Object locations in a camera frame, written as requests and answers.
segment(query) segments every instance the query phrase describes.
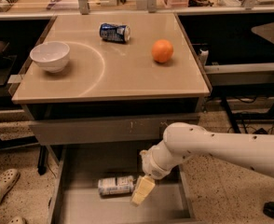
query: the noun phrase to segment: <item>drawer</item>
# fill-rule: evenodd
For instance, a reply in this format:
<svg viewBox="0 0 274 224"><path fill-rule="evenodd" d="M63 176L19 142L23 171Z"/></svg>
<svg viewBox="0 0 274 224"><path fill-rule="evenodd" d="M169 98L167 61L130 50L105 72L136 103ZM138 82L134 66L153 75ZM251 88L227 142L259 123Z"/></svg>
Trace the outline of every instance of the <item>drawer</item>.
<svg viewBox="0 0 274 224"><path fill-rule="evenodd" d="M157 181L138 207L130 204L130 194L99 195L101 178L144 175L139 152L151 145L139 141L65 146L48 224L202 223L192 218L185 175L178 167Z"/></svg>
<svg viewBox="0 0 274 224"><path fill-rule="evenodd" d="M43 146L159 140L174 122L197 124L199 115L163 114L32 121L30 128Z"/></svg>

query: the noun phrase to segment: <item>orange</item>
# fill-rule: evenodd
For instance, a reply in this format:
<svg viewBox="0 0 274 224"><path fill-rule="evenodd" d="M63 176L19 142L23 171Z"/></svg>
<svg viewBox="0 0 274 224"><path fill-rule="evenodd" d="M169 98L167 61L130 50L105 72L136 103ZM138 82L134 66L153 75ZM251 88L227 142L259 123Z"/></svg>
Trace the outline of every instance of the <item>orange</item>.
<svg viewBox="0 0 274 224"><path fill-rule="evenodd" d="M169 40L159 39L152 47L152 56L158 63L167 62L173 54L173 45Z"/></svg>

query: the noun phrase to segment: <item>drawer front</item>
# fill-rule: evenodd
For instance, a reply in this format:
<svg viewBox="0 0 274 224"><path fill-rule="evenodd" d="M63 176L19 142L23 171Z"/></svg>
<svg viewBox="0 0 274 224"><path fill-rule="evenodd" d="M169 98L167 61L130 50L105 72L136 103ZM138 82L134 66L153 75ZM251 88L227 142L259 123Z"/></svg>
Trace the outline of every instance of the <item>drawer front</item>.
<svg viewBox="0 0 274 224"><path fill-rule="evenodd" d="M174 122L197 124L193 114L163 114L96 119L52 119L32 121L30 128L41 145L158 140Z"/></svg>

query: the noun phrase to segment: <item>desk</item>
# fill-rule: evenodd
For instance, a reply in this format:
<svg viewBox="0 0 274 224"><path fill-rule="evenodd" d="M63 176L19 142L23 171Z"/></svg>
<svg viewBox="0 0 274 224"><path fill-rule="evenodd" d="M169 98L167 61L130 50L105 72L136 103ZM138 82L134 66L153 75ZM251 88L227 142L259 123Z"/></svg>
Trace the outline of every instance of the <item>desk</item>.
<svg viewBox="0 0 274 224"><path fill-rule="evenodd" d="M127 24L130 42L101 40L102 22ZM171 60L165 64L155 63L150 53L160 38L169 39L174 47ZM94 124L95 119L104 117L110 122L111 116L146 119L144 116L154 114L160 120L175 114L179 118L181 113L199 110L202 99L210 94L209 83L174 14L59 16L46 37L46 41L51 40L70 45L68 66L59 74L50 74L32 63L12 98L35 120L31 128L41 145L88 142L84 128L82 133L73 128L89 119ZM76 135L70 135L69 129Z"/></svg>

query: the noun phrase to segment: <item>can in drawer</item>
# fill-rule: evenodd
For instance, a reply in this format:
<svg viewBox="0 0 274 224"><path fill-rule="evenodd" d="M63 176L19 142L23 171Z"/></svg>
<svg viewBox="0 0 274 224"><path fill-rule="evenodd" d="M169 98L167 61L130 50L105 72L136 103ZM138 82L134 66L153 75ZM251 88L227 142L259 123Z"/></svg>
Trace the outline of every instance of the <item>can in drawer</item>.
<svg viewBox="0 0 274 224"><path fill-rule="evenodd" d="M134 191L132 175L100 179L98 190L101 196L131 193Z"/></svg>
<svg viewBox="0 0 274 224"><path fill-rule="evenodd" d="M128 25L103 23L100 26L100 37L106 41L128 42L130 40L130 27Z"/></svg>
<svg viewBox="0 0 274 224"><path fill-rule="evenodd" d="M209 56L209 50L207 47L202 47L199 50L199 60L201 62L201 64L204 66L208 60L208 56Z"/></svg>

